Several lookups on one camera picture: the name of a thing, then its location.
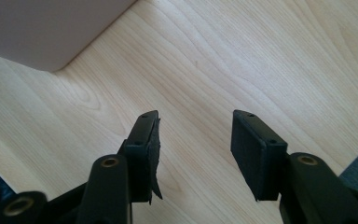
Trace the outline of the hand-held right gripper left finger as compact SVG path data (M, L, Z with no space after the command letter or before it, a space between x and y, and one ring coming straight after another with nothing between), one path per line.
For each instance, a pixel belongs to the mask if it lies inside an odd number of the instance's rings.
M132 203L151 203L152 194L163 199L157 179L159 122L157 110L140 115L118 151L127 160Z

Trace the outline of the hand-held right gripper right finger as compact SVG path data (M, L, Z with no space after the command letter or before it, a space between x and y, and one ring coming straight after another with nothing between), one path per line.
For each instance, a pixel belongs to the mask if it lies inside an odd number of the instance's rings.
M233 111L231 153L257 201L276 201L288 144L257 115Z

